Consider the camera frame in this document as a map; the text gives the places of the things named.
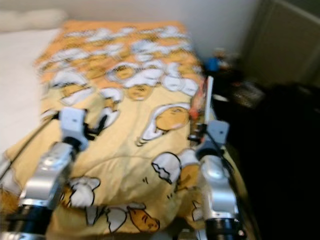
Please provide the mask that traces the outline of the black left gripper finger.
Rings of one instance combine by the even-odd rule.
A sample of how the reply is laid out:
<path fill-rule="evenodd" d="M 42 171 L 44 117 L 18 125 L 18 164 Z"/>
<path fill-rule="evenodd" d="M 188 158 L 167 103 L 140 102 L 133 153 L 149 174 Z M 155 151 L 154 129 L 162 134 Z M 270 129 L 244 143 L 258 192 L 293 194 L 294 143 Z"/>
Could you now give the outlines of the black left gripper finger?
<path fill-rule="evenodd" d="M 96 125 L 94 126 L 94 134 L 100 135 L 102 130 L 105 128 L 105 124 L 108 119 L 109 119 L 108 114 L 101 114 L 98 117 L 98 121 L 96 122 Z"/>

